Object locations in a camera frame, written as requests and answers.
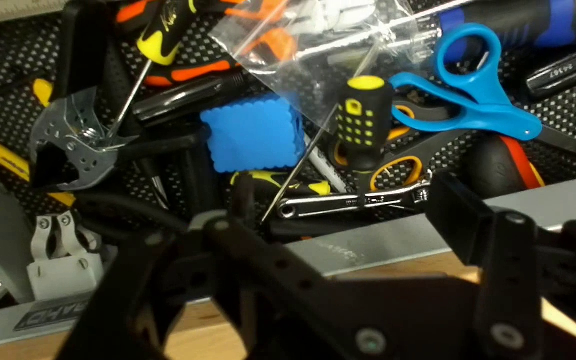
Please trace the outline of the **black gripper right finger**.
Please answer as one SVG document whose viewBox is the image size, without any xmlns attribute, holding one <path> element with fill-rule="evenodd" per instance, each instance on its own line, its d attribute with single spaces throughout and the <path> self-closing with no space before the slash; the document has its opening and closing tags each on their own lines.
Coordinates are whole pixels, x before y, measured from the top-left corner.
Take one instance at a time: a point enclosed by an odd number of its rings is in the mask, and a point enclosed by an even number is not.
<svg viewBox="0 0 576 360">
<path fill-rule="evenodd" d="M 576 221 L 561 232 L 491 209 L 453 173 L 430 185 L 427 218 L 481 268 L 471 335 L 484 360 L 576 360 Z"/>
</svg>

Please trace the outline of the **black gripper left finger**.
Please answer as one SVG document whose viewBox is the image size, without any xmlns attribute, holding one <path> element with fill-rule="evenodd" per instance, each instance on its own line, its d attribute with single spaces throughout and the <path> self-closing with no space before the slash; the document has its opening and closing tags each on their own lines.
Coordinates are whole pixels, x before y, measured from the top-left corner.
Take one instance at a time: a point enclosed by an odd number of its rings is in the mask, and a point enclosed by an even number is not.
<svg viewBox="0 0 576 360">
<path fill-rule="evenodd" d="M 172 328 L 208 299 L 244 342 L 244 360 L 394 360 L 370 283 L 335 283 L 240 221 L 208 212 L 182 231 L 123 245 L 58 360 L 166 360 Z"/>
</svg>

